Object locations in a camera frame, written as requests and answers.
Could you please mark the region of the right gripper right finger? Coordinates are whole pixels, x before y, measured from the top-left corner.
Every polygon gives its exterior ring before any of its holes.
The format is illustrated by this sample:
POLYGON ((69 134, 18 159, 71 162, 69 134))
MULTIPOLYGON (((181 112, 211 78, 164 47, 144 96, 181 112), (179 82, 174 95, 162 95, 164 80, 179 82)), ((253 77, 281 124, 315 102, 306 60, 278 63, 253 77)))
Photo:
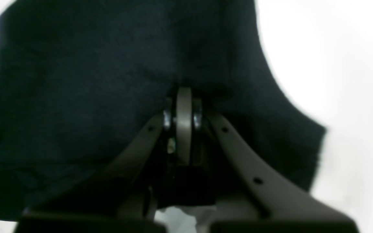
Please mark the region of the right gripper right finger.
POLYGON ((220 113, 192 90, 176 94, 176 166, 200 169, 213 217, 203 233, 357 233, 355 222, 269 166, 220 113))

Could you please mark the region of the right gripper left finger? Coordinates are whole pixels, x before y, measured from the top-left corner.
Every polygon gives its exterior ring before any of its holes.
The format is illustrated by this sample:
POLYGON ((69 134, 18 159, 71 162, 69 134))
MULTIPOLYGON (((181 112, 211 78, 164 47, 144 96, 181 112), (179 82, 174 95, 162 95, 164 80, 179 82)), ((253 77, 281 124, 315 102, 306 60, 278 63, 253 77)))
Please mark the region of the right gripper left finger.
POLYGON ((165 233, 153 222, 153 152, 172 125, 173 100, 108 165, 74 189, 27 209, 16 233, 165 233))

